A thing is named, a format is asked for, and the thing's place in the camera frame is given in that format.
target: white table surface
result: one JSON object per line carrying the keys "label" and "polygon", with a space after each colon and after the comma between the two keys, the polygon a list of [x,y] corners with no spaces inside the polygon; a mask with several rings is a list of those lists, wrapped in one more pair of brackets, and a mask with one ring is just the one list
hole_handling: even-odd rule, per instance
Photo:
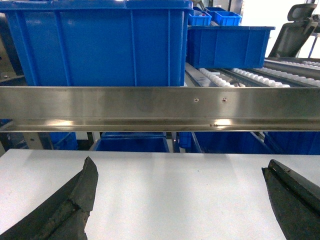
{"label": "white table surface", "polygon": [[261,167],[276,159],[320,185],[320,156],[12,149],[0,158],[0,233],[87,156],[99,172],[89,240],[284,240]]}

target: blue plastic crate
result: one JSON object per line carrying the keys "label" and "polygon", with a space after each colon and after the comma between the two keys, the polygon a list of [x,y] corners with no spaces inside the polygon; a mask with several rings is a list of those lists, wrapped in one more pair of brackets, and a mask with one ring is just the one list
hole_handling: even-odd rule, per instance
{"label": "blue plastic crate", "polygon": [[214,13],[214,21],[220,26],[238,26],[241,16],[232,11],[216,11]]}
{"label": "blue plastic crate", "polygon": [[265,133],[264,142],[278,154],[320,155],[320,132],[288,131]]}
{"label": "blue plastic crate", "polygon": [[194,11],[189,13],[188,24],[191,26],[208,26],[211,22],[211,15],[205,11],[201,11],[200,8],[194,8]]}
{"label": "blue plastic crate", "polygon": [[61,139],[64,139],[69,134],[69,132],[67,131],[50,132],[49,134],[50,134],[52,144],[56,144]]}
{"label": "blue plastic crate", "polygon": [[101,134],[101,138],[154,138],[154,137],[160,137],[160,138],[166,138],[167,133],[166,132],[120,132],[120,131],[115,131],[115,132],[103,132]]}
{"label": "blue plastic crate", "polygon": [[186,61],[195,68],[262,68],[270,26],[190,26]]}
{"label": "blue plastic crate", "polygon": [[179,132],[179,147],[182,149],[191,148],[192,133],[190,131]]}
{"label": "blue plastic crate", "polygon": [[65,137],[61,138],[58,142],[52,141],[53,149],[54,150],[77,150],[78,149],[78,142],[76,138],[75,132],[64,132],[66,133]]}
{"label": "blue plastic crate", "polygon": [[11,121],[11,119],[0,119],[0,126],[3,126],[7,123],[9,123]]}
{"label": "blue plastic crate", "polygon": [[94,151],[168,153],[169,147],[165,137],[120,137],[101,138]]}
{"label": "blue plastic crate", "polygon": [[29,86],[180,86],[190,11],[187,0],[0,1]]}
{"label": "blue plastic crate", "polygon": [[224,10],[223,8],[221,7],[207,7],[207,13],[211,15],[212,17],[212,21],[215,20],[215,15],[216,15],[216,12],[223,12],[223,11],[226,11]]}
{"label": "blue plastic crate", "polygon": [[203,153],[274,154],[274,151],[252,132],[196,132],[195,136],[193,141]]}

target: office chair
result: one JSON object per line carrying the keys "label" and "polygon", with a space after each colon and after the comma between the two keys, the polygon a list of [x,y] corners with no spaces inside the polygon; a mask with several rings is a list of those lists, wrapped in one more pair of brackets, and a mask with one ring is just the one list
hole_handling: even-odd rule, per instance
{"label": "office chair", "polygon": [[312,18],[316,7],[317,4],[305,3],[294,5],[290,9],[287,19],[294,22],[288,22],[282,26],[269,57],[296,57],[318,26]]}

